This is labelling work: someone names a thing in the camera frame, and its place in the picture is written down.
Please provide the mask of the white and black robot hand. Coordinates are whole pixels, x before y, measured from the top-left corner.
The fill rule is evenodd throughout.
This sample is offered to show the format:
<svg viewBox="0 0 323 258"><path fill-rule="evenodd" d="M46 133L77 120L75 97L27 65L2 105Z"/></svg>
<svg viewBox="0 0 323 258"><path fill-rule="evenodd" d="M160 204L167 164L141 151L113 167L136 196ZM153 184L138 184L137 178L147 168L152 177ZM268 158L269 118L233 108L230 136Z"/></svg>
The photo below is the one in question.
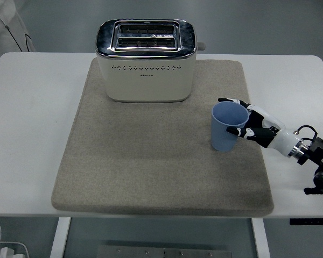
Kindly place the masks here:
<svg viewBox="0 0 323 258"><path fill-rule="evenodd" d="M219 98L219 102L234 102L244 107L249 115L243 128L229 126L227 132L246 140L254 141L264 148L272 148L284 156L291 156L294 147L301 141L287 130L284 123L261 107L239 99Z"/></svg>

